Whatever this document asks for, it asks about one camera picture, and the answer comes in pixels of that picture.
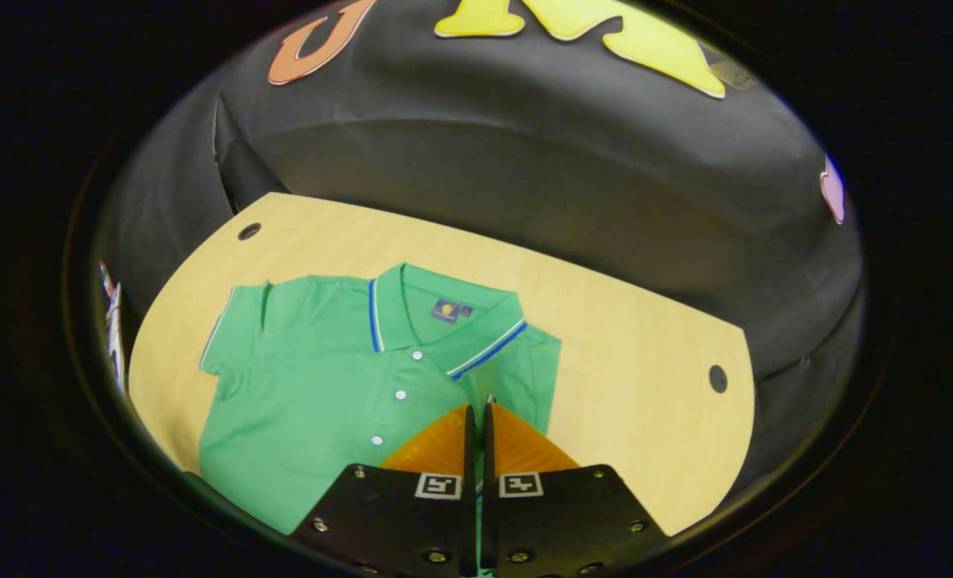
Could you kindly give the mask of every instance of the wooden table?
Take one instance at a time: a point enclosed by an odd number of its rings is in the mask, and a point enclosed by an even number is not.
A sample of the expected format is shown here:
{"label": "wooden table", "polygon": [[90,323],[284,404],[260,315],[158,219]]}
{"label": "wooden table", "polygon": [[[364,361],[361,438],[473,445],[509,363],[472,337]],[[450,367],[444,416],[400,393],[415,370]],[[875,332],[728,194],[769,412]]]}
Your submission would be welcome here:
{"label": "wooden table", "polygon": [[[259,232],[238,240],[256,222]],[[197,473],[216,384],[198,359],[230,287],[303,275],[371,279],[402,261],[518,292],[528,321],[563,341],[549,438],[580,465],[613,466],[666,534],[725,497],[754,423],[743,330],[520,246],[290,194],[270,193],[238,213],[158,294],[130,364],[138,416],[179,468]],[[714,365],[727,376],[723,393],[711,387]]]}

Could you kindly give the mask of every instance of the green polo shirt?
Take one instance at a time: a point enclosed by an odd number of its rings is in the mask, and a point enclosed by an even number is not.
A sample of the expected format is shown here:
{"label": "green polo shirt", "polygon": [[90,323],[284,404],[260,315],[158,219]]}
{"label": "green polo shirt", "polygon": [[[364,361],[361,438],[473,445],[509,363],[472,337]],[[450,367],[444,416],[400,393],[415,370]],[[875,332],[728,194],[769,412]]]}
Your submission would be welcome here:
{"label": "green polo shirt", "polygon": [[201,361],[219,376],[202,477],[290,534],[344,466],[380,465],[462,404],[481,425],[497,398],[545,433],[560,348],[516,293],[406,263],[234,287]]}

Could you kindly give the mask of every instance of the orange letter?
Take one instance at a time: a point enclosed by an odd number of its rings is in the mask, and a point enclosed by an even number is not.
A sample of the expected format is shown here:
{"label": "orange letter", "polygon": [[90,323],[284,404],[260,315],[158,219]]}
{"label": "orange letter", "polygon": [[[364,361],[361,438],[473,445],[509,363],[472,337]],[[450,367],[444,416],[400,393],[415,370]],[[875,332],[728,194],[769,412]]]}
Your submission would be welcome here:
{"label": "orange letter", "polygon": [[359,22],[362,22],[363,16],[376,2],[377,0],[358,0],[354,4],[341,8],[340,12],[337,12],[340,14],[340,21],[337,21],[337,25],[333,27],[333,32],[330,32],[326,43],[304,58],[299,58],[297,52],[300,51],[301,45],[307,40],[312,30],[326,22],[326,16],[318,21],[307,23],[294,34],[284,38],[280,44],[280,51],[277,52],[273,65],[270,66],[270,82],[278,86],[286,84],[307,76],[330,62],[330,59],[339,54],[341,49],[344,49],[344,45],[348,44],[348,40],[351,40],[355,30],[358,29]]}

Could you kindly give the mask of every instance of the black background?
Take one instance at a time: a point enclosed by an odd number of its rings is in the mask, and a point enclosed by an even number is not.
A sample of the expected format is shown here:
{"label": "black background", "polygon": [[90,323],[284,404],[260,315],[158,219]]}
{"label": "black background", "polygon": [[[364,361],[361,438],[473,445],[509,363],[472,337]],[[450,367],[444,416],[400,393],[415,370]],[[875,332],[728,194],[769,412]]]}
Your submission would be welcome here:
{"label": "black background", "polygon": [[[829,467],[679,573],[953,576],[953,2],[686,4],[754,45],[745,58],[842,158],[879,240],[870,274],[903,323]],[[121,121],[161,116],[308,5],[0,2],[0,575],[291,572],[117,453],[72,374],[59,271],[81,181]]]}

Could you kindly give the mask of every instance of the shirt collar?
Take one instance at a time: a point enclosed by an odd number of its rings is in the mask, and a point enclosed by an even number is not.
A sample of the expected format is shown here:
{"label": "shirt collar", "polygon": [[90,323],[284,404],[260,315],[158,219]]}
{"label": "shirt collar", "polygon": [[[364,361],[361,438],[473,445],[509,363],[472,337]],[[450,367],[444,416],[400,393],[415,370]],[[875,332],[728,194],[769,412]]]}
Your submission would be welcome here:
{"label": "shirt collar", "polygon": [[[409,318],[404,296],[406,283],[432,290],[446,299],[473,304],[483,313],[439,340],[422,343]],[[415,311],[413,315],[425,313]],[[527,322],[519,296],[513,291],[467,283],[402,263],[369,282],[369,325],[374,351],[419,347],[448,377],[457,380],[501,351],[525,329]]]}

